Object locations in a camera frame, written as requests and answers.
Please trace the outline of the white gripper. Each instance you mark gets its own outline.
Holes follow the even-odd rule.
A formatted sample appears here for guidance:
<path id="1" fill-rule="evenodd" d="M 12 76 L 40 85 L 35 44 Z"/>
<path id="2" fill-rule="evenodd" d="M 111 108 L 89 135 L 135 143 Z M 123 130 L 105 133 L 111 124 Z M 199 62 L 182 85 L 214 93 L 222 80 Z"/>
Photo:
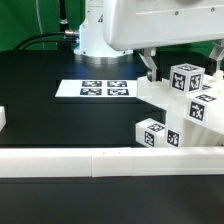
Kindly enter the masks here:
<path id="1" fill-rule="evenodd" d="M 223 39 L 224 0 L 104 0 L 103 36 L 115 50 L 144 48 L 147 79 L 161 81 L 154 47 Z"/>

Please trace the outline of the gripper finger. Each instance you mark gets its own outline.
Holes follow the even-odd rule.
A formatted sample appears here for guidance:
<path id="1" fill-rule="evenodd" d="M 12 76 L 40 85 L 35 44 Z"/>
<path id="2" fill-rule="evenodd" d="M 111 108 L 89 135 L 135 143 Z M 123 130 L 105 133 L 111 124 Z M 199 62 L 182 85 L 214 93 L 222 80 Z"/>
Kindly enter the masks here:
<path id="1" fill-rule="evenodd" d="M 215 40 L 213 49 L 208 57 L 206 64 L 206 73 L 213 75 L 221 68 L 221 62 L 224 59 L 224 39 Z"/>

